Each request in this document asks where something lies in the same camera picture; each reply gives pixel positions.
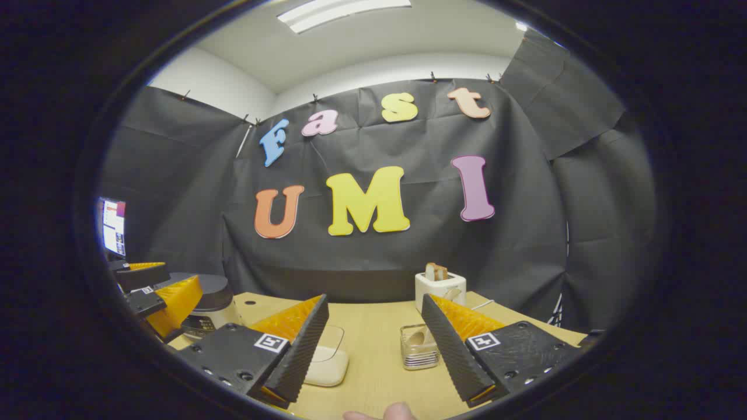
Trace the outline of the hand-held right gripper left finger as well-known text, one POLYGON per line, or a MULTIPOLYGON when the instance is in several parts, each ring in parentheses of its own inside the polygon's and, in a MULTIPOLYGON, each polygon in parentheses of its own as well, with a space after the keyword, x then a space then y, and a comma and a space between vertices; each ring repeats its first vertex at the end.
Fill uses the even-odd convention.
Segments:
POLYGON ((176 356, 224 389, 287 409, 297 401, 328 319, 323 293, 250 327, 227 323, 176 356))

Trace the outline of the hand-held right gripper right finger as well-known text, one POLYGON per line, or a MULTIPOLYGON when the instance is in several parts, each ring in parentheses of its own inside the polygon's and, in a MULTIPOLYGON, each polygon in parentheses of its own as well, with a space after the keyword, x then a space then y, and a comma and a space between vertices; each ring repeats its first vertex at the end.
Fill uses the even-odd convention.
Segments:
POLYGON ((432 293, 421 315, 469 407, 518 393, 582 353, 530 322, 505 325, 432 293))

